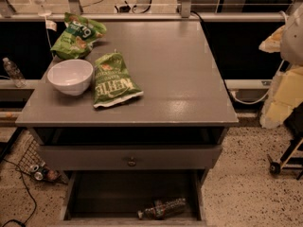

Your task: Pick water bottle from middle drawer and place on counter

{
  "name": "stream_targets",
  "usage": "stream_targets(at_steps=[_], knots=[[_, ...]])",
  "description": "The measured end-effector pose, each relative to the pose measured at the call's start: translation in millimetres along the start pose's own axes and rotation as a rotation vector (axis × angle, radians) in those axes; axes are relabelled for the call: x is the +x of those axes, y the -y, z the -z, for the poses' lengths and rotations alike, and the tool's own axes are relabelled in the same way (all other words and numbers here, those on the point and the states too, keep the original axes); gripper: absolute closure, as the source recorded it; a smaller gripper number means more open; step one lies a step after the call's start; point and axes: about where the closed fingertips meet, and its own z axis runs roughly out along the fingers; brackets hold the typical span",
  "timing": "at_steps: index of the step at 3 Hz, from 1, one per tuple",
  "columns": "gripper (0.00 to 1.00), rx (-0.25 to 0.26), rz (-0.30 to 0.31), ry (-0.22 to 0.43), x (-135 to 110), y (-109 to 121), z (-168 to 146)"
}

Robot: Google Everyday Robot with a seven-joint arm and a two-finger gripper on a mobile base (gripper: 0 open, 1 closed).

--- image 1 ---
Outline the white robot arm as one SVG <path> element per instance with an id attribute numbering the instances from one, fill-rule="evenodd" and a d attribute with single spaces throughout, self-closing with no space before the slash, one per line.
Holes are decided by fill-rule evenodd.
<path id="1" fill-rule="evenodd" d="M 260 125 L 273 129 L 303 102 L 303 4 L 258 49 L 267 53 L 279 52 L 282 61 L 291 65 L 284 73 L 276 72 L 261 110 Z"/>

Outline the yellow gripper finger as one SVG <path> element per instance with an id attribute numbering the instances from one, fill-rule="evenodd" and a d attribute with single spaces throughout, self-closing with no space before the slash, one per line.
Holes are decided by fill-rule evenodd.
<path id="1" fill-rule="evenodd" d="M 280 51 L 280 42 L 285 26 L 279 27 L 267 39 L 265 39 L 258 47 L 259 50 L 267 53 L 275 53 Z"/>
<path id="2" fill-rule="evenodd" d="M 259 119 L 265 129 L 280 126 L 303 102 L 303 67 L 293 66 L 286 72 L 278 72 L 272 81 Z"/>

